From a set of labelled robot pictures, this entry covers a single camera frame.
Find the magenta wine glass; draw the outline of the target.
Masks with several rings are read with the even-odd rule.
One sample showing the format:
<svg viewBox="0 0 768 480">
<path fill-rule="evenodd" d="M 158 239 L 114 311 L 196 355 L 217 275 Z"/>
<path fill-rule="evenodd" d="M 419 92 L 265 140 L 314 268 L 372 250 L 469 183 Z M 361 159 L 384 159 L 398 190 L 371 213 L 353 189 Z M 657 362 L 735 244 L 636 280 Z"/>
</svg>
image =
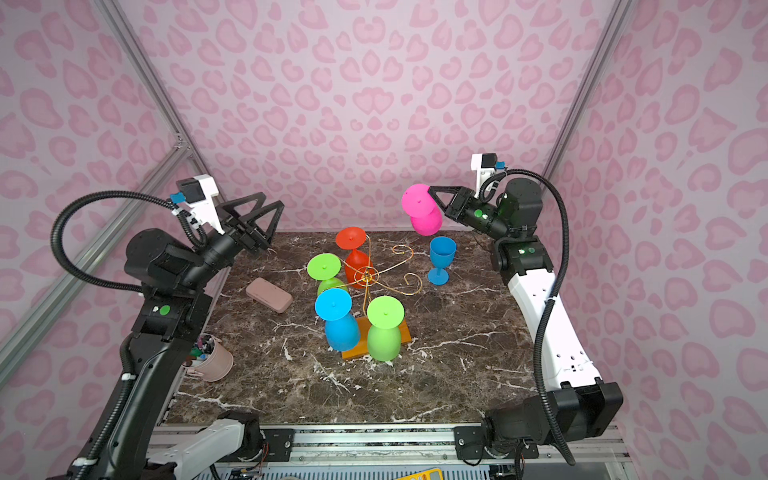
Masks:
<svg viewBox="0 0 768 480">
<path fill-rule="evenodd" d="M 414 184 L 402 196 L 403 210 L 413 229 L 422 236 L 434 235 L 442 227 L 442 211 L 428 189 L 428 185 Z"/>
</svg>

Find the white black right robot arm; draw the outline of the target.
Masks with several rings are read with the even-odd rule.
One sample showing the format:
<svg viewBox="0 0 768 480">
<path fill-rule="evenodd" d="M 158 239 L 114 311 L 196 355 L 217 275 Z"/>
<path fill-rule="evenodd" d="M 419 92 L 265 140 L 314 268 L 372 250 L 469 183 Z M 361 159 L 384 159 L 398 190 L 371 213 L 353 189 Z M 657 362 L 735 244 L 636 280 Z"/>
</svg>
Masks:
<svg viewBox="0 0 768 480">
<path fill-rule="evenodd" d="M 562 251 L 553 263 L 536 236 L 543 194 L 558 209 Z M 523 315 L 533 341 L 534 395 L 521 404 L 489 410 L 482 420 L 481 458 L 512 454 L 528 445 L 554 447 L 576 463 L 573 441 L 601 436 L 623 404 L 617 383 L 605 381 L 582 346 L 560 297 L 570 254 L 567 208 L 557 188 L 533 172 L 492 175 L 477 190 L 431 186 L 443 214 L 492 241 L 492 267 Z"/>
</svg>

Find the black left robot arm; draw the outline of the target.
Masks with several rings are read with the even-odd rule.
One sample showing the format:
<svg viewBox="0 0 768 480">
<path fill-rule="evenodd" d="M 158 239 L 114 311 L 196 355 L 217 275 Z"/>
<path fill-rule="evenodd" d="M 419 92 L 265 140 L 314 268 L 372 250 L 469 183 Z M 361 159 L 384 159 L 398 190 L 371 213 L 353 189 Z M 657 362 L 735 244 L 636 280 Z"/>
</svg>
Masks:
<svg viewBox="0 0 768 480">
<path fill-rule="evenodd" d="M 148 447 L 165 400 L 203 332 L 213 299 L 205 287 L 233 266 L 242 251 L 254 255 L 271 246 L 284 205 L 268 203 L 263 193 L 225 202 L 214 209 L 223 224 L 187 246 L 167 232 L 145 229 L 126 247 L 125 272 L 136 284 L 107 281 L 76 267 L 63 248 L 67 222 L 99 200 L 146 201 L 172 212 L 171 200 L 130 191 L 103 191 L 81 197 L 56 219 L 51 247 L 72 276 L 107 289 L 136 292 L 143 304 L 120 344 L 121 373 L 93 432 L 68 467 L 68 479 L 193 479 L 230 455 L 252 459 L 265 443 L 254 414 L 228 412 L 192 440 L 154 456 Z"/>
</svg>

